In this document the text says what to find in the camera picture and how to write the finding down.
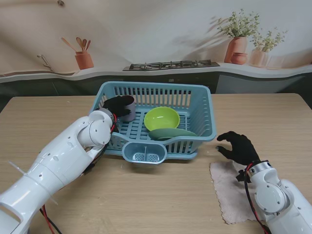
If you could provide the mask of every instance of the wire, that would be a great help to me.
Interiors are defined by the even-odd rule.
[[[45,205],[42,207],[44,209],[44,211],[42,209],[40,209],[41,214],[44,216],[44,218],[46,218],[46,220],[48,220],[48,225],[49,223],[55,228],[55,230],[59,233],[62,234],[62,232],[58,229],[58,227],[52,222],[52,220],[47,216],[46,210],[45,210]]]
[[[50,229],[51,233],[54,234],[54,231],[52,229],[51,223],[49,222],[47,213],[45,211],[45,205],[43,205],[42,209],[43,209],[43,216],[45,218],[45,221],[48,223],[48,226],[49,226],[49,229]]]
[[[117,121],[116,115],[113,114],[113,116],[114,116],[114,122],[113,122],[112,127],[111,127],[111,134],[113,133],[113,131],[115,129],[116,121]],[[103,154],[104,154],[105,150],[107,149],[107,147],[108,147],[108,144],[106,144],[104,146],[104,148],[101,150],[101,152],[98,154],[98,156],[95,159],[93,159],[93,161],[90,163],[91,168],[93,168],[95,166],[95,164],[101,159],[101,157],[103,156]]]
[[[264,224],[262,224],[262,222],[260,221],[260,219],[259,219],[259,217],[258,217],[258,214],[257,214],[257,212],[256,212],[256,210],[255,210],[255,208],[254,208],[253,202],[252,202],[252,200],[251,200],[251,198],[250,198],[250,194],[249,194],[249,190],[248,190],[248,183],[247,183],[247,171],[252,167],[253,164],[254,164],[254,163],[249,164],[249,165],[246,167],[246,169],[245,169],[244,184],[245,184],[246,195],[247,195],[247,198],[248,198],[250,207],[251,207],[251,209],[252,209],[252,212],[253,212],[253,214],[254,214],[256,220],[258,221],[258,223],[259,223],[260,226],[262,227],[264,233],[265,233],[265,234],[271,234],[270,229],[269,229],[267,226],[265,226]]]

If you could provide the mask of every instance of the lime green bowl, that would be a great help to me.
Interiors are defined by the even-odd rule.
[[[165,106],[151,109],[144,118],[145,127],[150,131],[159,128],[176,128],[179,123],[179,114],[174,109]]]

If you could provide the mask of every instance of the white wall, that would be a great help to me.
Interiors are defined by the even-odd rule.
[[[95,66],[124,67],[130,62],[182,59],[223,61],[229,39],[217,33],[216,20],[244,8],[260,14],[265,30],[289,30],[272,55],[287,55],[285,67],[312,61],[311,0],[1,0],[0,74],[43,70],[43,54],[58,72],[77,70],[75,38],[90,39]],[[248,52],[253,49],[250,42]]]

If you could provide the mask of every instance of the wooden table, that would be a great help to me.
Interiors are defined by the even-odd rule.
[[[39,151],[77,118],[94,97],[15,97],[0,113],[0,191],[27,171]],[[312,203],[312,111],[295,94],[213,95],[219,134],[248,136],[280,178],[292,181]],[[262,234],[256,222],[227,225],[221,217],[209,164],[225,160],[216,141],[189,163],[154,170],[107,156],[87,176],[57,192],[47,213],[63,234]],[[41,214],[31,234],[50,233]]]

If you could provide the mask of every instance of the table surface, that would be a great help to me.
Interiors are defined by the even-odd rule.
[[[41,149],[77,118],[94,97],[15,97],[0,113],[0,192],[27,171]],[[219,134],[245,134],[280,178],[312,203],[312,111],[295,94],[213,95]],[[226,160],[214,140],[191,162],[137,168],[117,156],[102,158],[91,173],[48,201],[47,213],[63,234],[263,234],[256,222],[225,224],[209,165]],[[31,234],[50,233],[36,214]]]

